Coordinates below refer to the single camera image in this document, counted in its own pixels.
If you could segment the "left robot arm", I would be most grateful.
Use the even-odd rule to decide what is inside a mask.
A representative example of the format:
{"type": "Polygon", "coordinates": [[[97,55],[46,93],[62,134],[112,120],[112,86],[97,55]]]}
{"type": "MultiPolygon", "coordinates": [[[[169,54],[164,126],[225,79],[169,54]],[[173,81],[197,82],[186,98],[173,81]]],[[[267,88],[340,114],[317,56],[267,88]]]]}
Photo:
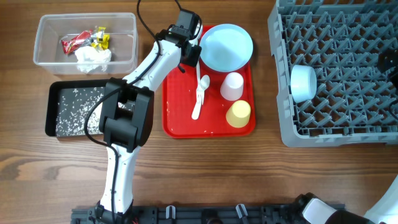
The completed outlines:
{"type": "Polygon", "coordinates": [[[154,46],[142,63],[124,78],[110,78],[102,99],[99,130],[108,152],[106,188],[94,208],[93,223],[132,222],[132,179],[137,155],[152,131],[154,93],[166,76],[182,64],[195,67],[203,24],[181,9],[177,22],[153,35],[154,46]]]}

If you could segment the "red snack wrapper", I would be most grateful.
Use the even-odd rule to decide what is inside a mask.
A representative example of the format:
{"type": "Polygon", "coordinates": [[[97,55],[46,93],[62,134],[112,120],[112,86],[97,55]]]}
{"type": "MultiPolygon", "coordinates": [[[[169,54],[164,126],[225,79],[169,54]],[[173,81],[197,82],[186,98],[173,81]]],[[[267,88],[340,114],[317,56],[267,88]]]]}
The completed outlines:
{"type": "Polygon", "coordinates": [[[90,45],[90,39],[92,34],[93,30],[85,30],[71,40],[61,40],[60,42],[62,44],[64,54],[69,55],[80,47],[90,45]]]}

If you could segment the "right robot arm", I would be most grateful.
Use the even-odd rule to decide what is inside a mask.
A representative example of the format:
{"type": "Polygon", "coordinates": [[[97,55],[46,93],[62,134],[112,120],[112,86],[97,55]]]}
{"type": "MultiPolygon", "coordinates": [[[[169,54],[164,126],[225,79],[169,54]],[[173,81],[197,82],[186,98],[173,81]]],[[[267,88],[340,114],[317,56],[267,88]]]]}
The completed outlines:
{"type": "MultiPolygon", "coordinates": [[[[381,73],[390,71],[387,80],[397,93],[397,50],[381,53],[376,67],[381,73]]],[[[301,218],[307,223],[397,223],[397,175],[385,193],[363,215],[337,209],[310,192],[299,195],[289,208],[289,218],[301,218]]]]}

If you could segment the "white rice pile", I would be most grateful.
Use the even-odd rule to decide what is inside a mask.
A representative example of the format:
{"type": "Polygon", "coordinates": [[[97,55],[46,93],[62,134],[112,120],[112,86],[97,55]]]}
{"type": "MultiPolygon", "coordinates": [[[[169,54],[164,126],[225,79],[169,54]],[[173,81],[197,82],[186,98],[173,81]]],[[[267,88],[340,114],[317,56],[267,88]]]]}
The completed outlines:
{"type": "Polygon", "coordinates": [[[56,137],[84,136],[87,114],[103,95],[103,86],[60,90],[55,118],[56,137]]]}

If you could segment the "white napkin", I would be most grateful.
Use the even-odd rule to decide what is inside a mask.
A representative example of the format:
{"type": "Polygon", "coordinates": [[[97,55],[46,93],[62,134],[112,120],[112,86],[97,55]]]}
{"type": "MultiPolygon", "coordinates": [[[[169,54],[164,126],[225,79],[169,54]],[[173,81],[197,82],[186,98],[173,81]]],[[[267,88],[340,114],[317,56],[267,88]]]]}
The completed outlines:
{"type": "Polygon", "coordinates": [[[83,73],[90,73],[101,68],[105,72],[107,63],[111,61],[112,53],[109,49],[98,50],[92,46],[84,46],[75,50],[79,65],[77,69],[83,73]]]}

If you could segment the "light blue rice bowl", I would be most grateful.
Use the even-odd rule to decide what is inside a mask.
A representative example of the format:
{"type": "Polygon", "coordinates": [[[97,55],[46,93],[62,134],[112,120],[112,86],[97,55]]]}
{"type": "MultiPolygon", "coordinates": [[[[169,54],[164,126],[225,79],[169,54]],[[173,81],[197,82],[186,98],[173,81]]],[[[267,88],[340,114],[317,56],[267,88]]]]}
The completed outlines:
{"type": "Polygon", "coordinates": [[[304,65],[294,65],[290,78],[290,89],[296,103],[312,100],[317,92],[315,69],[304,65]]]}

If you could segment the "yellow snack wrapper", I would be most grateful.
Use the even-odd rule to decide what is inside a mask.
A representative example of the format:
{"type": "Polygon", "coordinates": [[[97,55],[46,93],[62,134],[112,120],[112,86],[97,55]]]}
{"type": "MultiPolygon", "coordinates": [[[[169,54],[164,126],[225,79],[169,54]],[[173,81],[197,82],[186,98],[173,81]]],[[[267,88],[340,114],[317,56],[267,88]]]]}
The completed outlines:
{"type": "Polygon", "coordinates": [[[90,44],[96,49],[106,50],[109,47],[110,34],[106,33],[105,27],[98,27],[98,30],[91,35],[90,44]]]}

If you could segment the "light blue plate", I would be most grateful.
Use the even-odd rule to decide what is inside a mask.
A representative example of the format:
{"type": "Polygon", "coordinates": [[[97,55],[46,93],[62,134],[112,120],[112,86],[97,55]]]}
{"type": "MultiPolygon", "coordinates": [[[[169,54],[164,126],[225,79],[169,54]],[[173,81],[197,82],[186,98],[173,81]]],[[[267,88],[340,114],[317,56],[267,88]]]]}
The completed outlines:
{"type": "Polygon", "coordinates": [[[220,24],[209,28],[200,40],[201,61],[211,70],[226,73],[244,67],[252,57],[251,36],[235,24],[220,24]]]}

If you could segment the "mint green bowl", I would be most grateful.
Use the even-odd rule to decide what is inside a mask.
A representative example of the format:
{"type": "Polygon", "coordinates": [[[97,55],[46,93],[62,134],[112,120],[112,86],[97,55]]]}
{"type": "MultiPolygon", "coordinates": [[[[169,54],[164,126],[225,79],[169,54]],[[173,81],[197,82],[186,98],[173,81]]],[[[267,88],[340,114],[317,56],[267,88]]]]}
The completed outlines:
{"type": "Polygon", "coordinates": [[[199,39],[201,37],[201,34],[202,34],[202,31],[203,31],[203,25],[197,25],[197,28],[196,28],[195,33],[194,33],[194,38],[192,40],[189,40],[189,43],[192,46],[198,44],[198,41],[199,41],[199,39]]]}

